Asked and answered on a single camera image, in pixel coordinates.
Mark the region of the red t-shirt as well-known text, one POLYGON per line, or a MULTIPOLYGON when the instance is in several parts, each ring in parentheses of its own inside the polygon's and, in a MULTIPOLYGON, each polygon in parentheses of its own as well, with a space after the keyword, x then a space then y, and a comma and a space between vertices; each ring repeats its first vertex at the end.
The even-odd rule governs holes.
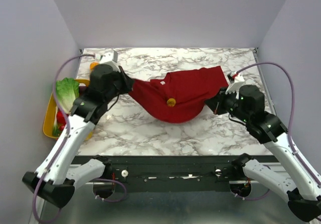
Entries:
POLYGON ((195 118, 204 108, 205 100, 214 97, 228 82, 220 66, 169 72, 163 79, 134 80, 129 95, 152 117, 171 124, 195 118), (174 98, 176 105, 167 106, 174 98))

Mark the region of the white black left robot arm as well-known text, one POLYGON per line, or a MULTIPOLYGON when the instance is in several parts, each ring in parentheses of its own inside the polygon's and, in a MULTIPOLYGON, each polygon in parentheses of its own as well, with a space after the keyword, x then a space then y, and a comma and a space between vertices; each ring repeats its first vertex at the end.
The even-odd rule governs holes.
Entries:
POLYGON ((121 66, 108 63, 94 68, 89 85, 75 99, 67 125, 53 149, 35 172, 26 172, 23 176, 23 183, 35 197, 63 208, 75 190, 87 182, 115 178, 111 161, 106 157, 94 156, 73 171, 69 166, 100 118, 110 110, 109 103, 121 94, 130 92, 132 85, 133 80, 121 66))

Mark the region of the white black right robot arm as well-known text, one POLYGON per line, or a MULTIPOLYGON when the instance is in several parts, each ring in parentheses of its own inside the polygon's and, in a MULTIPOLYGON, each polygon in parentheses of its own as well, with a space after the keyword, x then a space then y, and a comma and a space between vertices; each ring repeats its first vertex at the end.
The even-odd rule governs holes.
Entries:
POLYGON ((205 104, 216 115, 230 114, 242 121, 247 132, 273 154, 289 178, 246 153, 233 160, 222 175, 256 180, 287 202, 301 221, 310 222, 320 217, 320 174, 293 145, 289 129, 276 115, 265 110, 265 96, 257 86, 244 85, 238 92, 223 87, 205 104))

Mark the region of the orange snack packet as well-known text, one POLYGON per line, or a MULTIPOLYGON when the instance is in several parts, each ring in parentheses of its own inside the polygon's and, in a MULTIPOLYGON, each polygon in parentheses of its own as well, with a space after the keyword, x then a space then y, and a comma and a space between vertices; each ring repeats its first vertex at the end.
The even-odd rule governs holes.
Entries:
POLYGON ((92 63, 90 64, 90 70, 92 71, 97 65, 99 65, 98 62, 92 62, 92 63))

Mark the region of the toy green lettuce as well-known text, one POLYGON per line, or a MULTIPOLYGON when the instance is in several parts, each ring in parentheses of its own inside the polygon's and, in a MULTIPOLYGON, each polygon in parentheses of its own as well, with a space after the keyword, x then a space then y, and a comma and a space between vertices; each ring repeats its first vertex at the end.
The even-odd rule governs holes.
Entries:
POLYGON ((75 99, 79 97, 79 82, 73 78, 56 81, 56 96, 62 110, 69 114, 75 99))

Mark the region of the toy red bell pepper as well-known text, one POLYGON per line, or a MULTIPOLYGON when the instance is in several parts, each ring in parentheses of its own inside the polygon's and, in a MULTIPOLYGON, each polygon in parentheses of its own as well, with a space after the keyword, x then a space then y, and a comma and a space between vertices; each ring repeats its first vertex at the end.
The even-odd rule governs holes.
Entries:
POLYGON ((61 124, 61 125, 66 124, 65 118, 60 110, 58 110, 58 112, 56 114, 56 119, 57 119, 58 124, 61 124))

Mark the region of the toy green onion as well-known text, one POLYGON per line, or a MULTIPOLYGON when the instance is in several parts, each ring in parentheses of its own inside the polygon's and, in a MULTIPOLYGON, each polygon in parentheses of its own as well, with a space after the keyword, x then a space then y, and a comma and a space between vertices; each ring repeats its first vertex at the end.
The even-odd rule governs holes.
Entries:
POLYGON ((52 130, 53 137, 59 137, 64 129, 62 125, 54 125, 52 130))

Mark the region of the yellow plastic basket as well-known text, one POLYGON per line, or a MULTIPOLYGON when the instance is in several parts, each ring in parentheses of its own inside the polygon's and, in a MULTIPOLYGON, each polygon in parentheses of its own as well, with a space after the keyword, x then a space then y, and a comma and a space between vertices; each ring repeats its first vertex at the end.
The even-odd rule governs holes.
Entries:
POLYGON ((57 123, 57 119, 56 119, 57 112, 58 112, 58 108, 52 94, 48 103, 47 112, 44 119, 43 133, 45 136, 55 140, 57 140, 58 137, 53 137, 52 135, 53 126, 60 125, 57 123))

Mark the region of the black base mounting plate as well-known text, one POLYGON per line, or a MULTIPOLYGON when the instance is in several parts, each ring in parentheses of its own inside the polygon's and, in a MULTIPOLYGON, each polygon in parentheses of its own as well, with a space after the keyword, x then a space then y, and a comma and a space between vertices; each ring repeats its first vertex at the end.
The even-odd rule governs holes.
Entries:
POLYGON ((107 163, 103 179, 94 181, 100 196, 124 192, 228 192, 231 181, 245 181, 242 166, 253 157, 240 156, 102 156, 107 163))

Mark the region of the aluminium frame rail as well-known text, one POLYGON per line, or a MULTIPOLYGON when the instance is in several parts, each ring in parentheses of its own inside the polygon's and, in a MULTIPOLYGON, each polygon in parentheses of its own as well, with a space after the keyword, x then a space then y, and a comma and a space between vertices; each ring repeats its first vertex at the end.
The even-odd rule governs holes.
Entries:
POLYGON ((299 175, 286 178, 256 159, 234 160, 230 166, 218 169, 204 164, 125 164, 104 160, 101 156, 90 159, 74 169, 54 164, 27 172, 23 183, 33 191, 32 212, 39 223, 45 223, 37 213, 37 198, 62 209, 71 200, 75 190, 88 182, 111 182, 121 186, 125 194, 129 191, 142 192, 135 184, 143 179, 174 181, 174 187, 146 188, 149 192, 183 191, 183 180, 205 179, 207 182, 228 182, 239 179, 255 180, 273 191, 285 202, 292 213, 302 221, 309 222, 320 217, 320 184, 309 177, 299 175))

